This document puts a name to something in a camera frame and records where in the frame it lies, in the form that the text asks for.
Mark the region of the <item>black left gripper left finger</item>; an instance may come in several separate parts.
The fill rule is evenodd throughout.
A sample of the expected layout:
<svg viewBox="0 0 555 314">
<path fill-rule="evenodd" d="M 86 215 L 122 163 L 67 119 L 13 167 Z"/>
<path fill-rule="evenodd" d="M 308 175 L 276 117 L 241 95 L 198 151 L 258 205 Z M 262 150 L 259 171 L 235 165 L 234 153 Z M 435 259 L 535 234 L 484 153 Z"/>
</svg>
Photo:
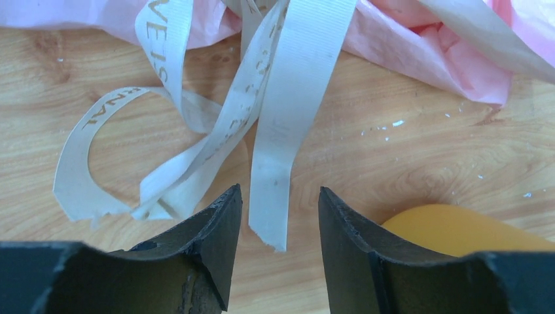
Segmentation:
<svg viewBox="0 0 555 314">
<path fill-rule="evenodd" d="M 242 219 L 231 186 L 173 228 L 110 253 L 73 241 L 1 243 L 2 313 L 222 313 Z"/>
</svg>

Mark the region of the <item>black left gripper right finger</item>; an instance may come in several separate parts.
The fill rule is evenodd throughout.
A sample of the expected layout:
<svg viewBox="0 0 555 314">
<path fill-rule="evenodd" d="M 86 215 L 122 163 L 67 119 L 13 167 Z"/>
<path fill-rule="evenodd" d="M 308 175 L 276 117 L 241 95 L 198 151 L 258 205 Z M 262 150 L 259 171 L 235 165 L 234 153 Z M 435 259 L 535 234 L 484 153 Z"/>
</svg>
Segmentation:
<svg viewBox="0 0 555 314">
<path fill-rule="evenodd" d="M 438 253 L 360 215 L 327 187 L 318 211 L 331 313 L 554 312 L 554 253 Z"/>
</svg>

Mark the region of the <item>pink flower bouquet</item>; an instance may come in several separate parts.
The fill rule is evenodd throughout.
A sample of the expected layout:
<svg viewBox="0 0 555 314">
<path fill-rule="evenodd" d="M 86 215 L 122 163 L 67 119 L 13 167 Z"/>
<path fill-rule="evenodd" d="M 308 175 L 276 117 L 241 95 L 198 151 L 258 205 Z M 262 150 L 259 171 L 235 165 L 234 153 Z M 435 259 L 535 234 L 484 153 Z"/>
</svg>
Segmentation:
<svg viewBox="0 0 555 314">
<path fill-rule="evenodd" d="M 146 1 L 2 1 L 1 26 L 101 29 L 138 43 Z M 359 1 L 344 50 L 473 101 L 502 105 L 514 73 L 554 82 L 553 1 Z"/>
</svg>

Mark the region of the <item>white printed ribbon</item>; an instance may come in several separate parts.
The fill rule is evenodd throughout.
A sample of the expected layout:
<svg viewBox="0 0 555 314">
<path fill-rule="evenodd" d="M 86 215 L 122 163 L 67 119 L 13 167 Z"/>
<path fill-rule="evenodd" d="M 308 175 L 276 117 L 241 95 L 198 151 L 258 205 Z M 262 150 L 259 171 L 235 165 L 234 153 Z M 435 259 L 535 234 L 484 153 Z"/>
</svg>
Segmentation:
<svg viewBox="0 0 555 314">
<path fill-rule="evenodd" d="M 160 87 L 129 86 L 101 97 L 63 147 L 54 195 L 71 220 L 129 213 L 137 220 L 189 217 L 226 157 L 257 125 L 249 225 L 277 251 L 287 246 L 291 169 L 310 129 L 359 1 L 147 1 L 138 42 Z M 242 60 L 223 104 L 182 88 L 185 52 L 228 36 L 242 22 Z M 140 184 L 129 207 L 100 188 L 88 167 L 91 142 L 119 109 L 146 93 L 170 100 L 204 138 Z"/>
</svg>

